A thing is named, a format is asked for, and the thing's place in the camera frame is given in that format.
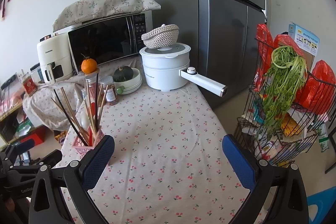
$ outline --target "spice jar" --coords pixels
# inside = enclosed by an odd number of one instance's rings
[[[97,73],[92,73],[89,74],[88,76],[85,77],[85,82],[89,81],[89,92],[90,92],[90,96],[91,96],[91,102],[93,102],[96,98],[96,81],[97,81]],[[98,86],[98,90],[97,90],[97,95],[99,96],[99,90],[100,90],[100,85]],[[101,105],[102,103],[102,95],[104,96],[104,92],[102,90],[102,94],[100,94],[99,96],[99,101],[98,101],[98,105]]]
[[[105,92],[105,89],[107,86],[108,87],[108,90],[107,90],[107,93],[106,93],[106,104],[107,105],[110,105],[110,106],[113,106],[115,104],[118,103],[118,94],[116,92],[116,86],[114,84],[114,81],[113,81],[113,77],[112,76],[105,76],[103,77],[100,82],[100,84],[103,85],[103,88],[102,90]]]
[[[20,82],[25,88],[29,97],[32,96],[37,91],[37,87],[34,84],[32,76],[29,73],[24,74],[20,78]]]

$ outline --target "cardboard box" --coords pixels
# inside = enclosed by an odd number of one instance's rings
[[[306,59],[307,69],[310,71],[319,48],[320,39],[294,22],[288,26],[288,35],[303,50],[303,57]]]

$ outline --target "microwave control panel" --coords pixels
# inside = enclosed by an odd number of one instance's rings
[[[133,16],[135,43],[137,52],[140,51],[145,45],[141,39],[141,35],[147,32],[145,14],[138,14]]]

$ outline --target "refrigerator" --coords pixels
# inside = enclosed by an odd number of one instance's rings
[[[256,26],[265,22],[265,0],[155,0],[153,27],[179,26],[179,43],[191,47],[190,66],[228,86],[219,98],[201,88],[214,108],[253,82],[258,46]]]

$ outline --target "air fryer handle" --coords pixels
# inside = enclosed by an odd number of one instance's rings
[[[194,74],[189,74],[187,73],[187,69],[184,69],[180,70],[180,76],[218,95],[219,97],[223,97],[226,94],[227,91],[226,85],[223,85],[214,80],[211,80],[210,78],[199,75],[197,72],[195,72]]]
[[[47,70],[47,73],[48,73],[50,84],[55,84],[56,81],[55,81],[55,77],[54,77],[54,73],[53,73],[53,68],[52,68],[51,64],[48,64],[46,66],[46,70]]]

